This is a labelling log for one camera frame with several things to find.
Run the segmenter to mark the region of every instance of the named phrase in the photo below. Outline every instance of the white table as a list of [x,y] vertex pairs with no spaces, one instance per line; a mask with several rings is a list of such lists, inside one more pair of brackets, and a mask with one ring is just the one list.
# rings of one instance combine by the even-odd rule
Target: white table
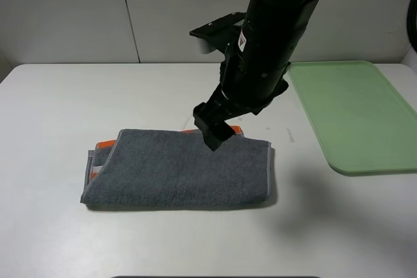
[[[379,68],[417,108],[417,75]],[[217,64],[36,64],[0,84],[0,276],[417,277],[417,175],[347,178],[291,86],[235,119],[275,149],[278,202],[230,212],[93,212],[87,150],[122,128],[193,128]]]

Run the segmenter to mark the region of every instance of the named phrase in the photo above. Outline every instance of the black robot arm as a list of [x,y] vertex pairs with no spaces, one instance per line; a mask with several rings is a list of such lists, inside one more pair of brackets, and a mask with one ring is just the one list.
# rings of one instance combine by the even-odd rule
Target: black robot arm
[[207,103],[194,108],[195,125],[210,149],[234,134],[225,120],[257,115],[288,88],[283,75],[318,2],[250,0],[245,14],[229,14],[190,32],[225,55],[219,85]]

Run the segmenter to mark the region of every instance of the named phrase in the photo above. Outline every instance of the gray towel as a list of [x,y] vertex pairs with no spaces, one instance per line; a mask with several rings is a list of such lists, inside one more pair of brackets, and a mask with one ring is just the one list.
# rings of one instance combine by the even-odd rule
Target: gray towel
[[94,180],[86,178],[87,205],[238,208],[268,197],[266,141],[234,136],[212,152],[200,133],[122,130],[109,154],[101,150],[89,159],[106,161]]

